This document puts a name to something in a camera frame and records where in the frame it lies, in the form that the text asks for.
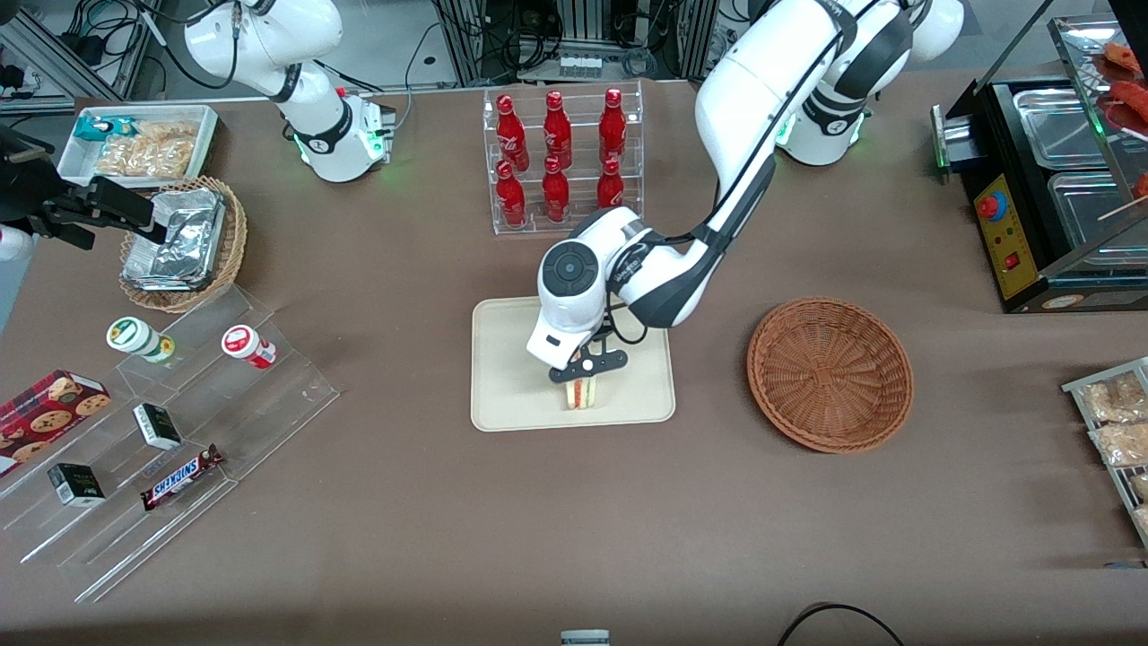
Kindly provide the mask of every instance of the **wicker basket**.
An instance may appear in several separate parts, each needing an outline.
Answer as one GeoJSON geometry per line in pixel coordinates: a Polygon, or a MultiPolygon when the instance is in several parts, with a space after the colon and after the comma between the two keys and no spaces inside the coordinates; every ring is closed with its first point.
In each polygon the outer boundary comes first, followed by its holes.
{"type": "Polygon", "coordinates": [[[839,299],[798,298],[766,314],[750,340],[746,369],[769,421],[825,453],[881,445],[913,404],[913,371],[897,336],[839,299]]]}
{"type": "MultiPolygon", "coordinates": [[[[220,193],[227,200],[227,212],[224,215],[224,229],[219,236],[219,250],[216,252],[215,278],[211,283],[197,291],[145,291],[137,289],[123,278],[119,278],[119,287],[124,289],[127,297],[135,304],[149,309],[160,309],[168,313],[183,313],[195,306],[200,301],[207,298],[220,287],[228,285],[239,273],[239,266],[243,262],[243,246],[247,243],[247,215],[243,212],[243,204],[235,199],[235,193],[226,184],[210,177],[196,177],[187,181],[181,181],[165,192],[193,190],[195,188],[211,188],[220,193]]],[[[126,260],[127,252],[135,240],[134,233],[124,236],[119,244],[119,259],[126,260]]]]}

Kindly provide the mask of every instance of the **white tray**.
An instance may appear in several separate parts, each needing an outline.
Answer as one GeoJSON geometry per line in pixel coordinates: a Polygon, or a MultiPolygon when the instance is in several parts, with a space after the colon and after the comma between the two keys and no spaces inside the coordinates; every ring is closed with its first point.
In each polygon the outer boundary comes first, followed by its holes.
{"type": "MultiPolygon", "coordinates": [[[[484,299],[474,308],[471,338],[471,421],[483,433],[665,422],[674,414],[669,336],[651,329],[636,347],[610,340],[629,356],[626,368],[597,376],[592,408],[569,411],[566,389],[526,352],[541,304],[537,296],[484,299]]],[[[628,309],[614,312],[623,335],[642,326],[628,309]]]]}
{"type": "MultiPolygon", "coordinates": [[[[88,115],[104,116],[132,116],[139,120],[192,120],[200,124],[199,133],[195,135],[195,148],[192,150],[192,159],[187,164],[184,177],[158,178],[158,177],[113,177],[109,179],[124,186],[125,188],[157,188],[168,186],[184,179],[199,177],[203,170],[203,163],[208,157],[208,148],[211,146],[211,135],[215,133],[216,123],[219,116],[215,110],[202,104],[179,104],[179,106],[103,106],[99,108],[84,108],[79,118],[88,115]]],[[[68,137],[64,151],[60,156],[56,171],[60,177],[68,181],[86,185],[95,176],[95,162],[100,158],[103,149],[103,141],[86,141],[76,137],[68,137]]]]}

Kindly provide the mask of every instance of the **stainless steel tray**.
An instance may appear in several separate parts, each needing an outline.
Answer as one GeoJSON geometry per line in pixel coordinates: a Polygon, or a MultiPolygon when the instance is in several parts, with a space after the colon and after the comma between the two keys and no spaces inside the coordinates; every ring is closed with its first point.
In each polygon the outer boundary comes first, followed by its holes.
{"type": "Polygon", "coordinates": [[[1013,103],[1037,163],[1049,170],[1107,168],[1075,91],[1027,89],[1018,92],[1013,103]]]}
{"type": "MultiPolygon", "coordinates": [[[[1056,202],[1064,232],[1072,246],[1111,235],[1139,211],[1122,211],[1103,221],[1096,218],[1124,203],[1111,172],[1061,172],[1048,180],[1048,192],[1056,202]]],[[[1148,231],[1134,226],[1088,257],[1091,264],[1148,264],[1148,231]]]]}

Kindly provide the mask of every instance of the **red switch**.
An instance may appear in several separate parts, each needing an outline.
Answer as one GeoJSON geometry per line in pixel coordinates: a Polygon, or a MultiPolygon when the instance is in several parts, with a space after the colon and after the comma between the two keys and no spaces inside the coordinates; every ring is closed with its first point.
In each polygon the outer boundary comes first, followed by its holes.
{"type": "Polygon", "coordinates": [[[998,202],[996,197],[992,195],[988,195],[977,202],[977,215],[984,217],[985,219],[990,219],[996,215],[998,210],[1000,210],[1000,202],[998,202]]]}

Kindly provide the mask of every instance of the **tabletop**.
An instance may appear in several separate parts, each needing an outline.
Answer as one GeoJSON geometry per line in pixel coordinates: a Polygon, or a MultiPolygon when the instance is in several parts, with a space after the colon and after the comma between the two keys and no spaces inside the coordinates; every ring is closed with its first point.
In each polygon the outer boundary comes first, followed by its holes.
{"type": "MultiPolygon", "coordinates": [[[[1142,643],[1148,574],[1100,566],[1143,551],[1058,387],[1146,355],[1148,314],[1001,313],[971,208],[930,170],[929,108],[971,77],[903,75],[832,166],[779,155],[669,334],[669,421],[490,435],[470,421],[471,312],[534,294],[554,240],[491,231],[482,93],[418,95],[394,161],[344,185],[300,162],[270,102],[216,103],[208,171],[249,218],[238,282],[343,396],[98,604],[0,544],[2,641],[771,644],[839,601],[910,644],[1142,643]],[[913,363],[908,423],[876,451],[812,453],[748,392],[758,320],[808,295],[869,309],[913,363]]],[[[680,233],[714,192],[696,92],[643,89],[646,218],[680,233]]],[[[40,244],[0,398],[107,373],[118,316],[172,319],[119,291],[121,239],[40,244]]],[[[883,643],[817,622],[800,644],[883,643]]]]}

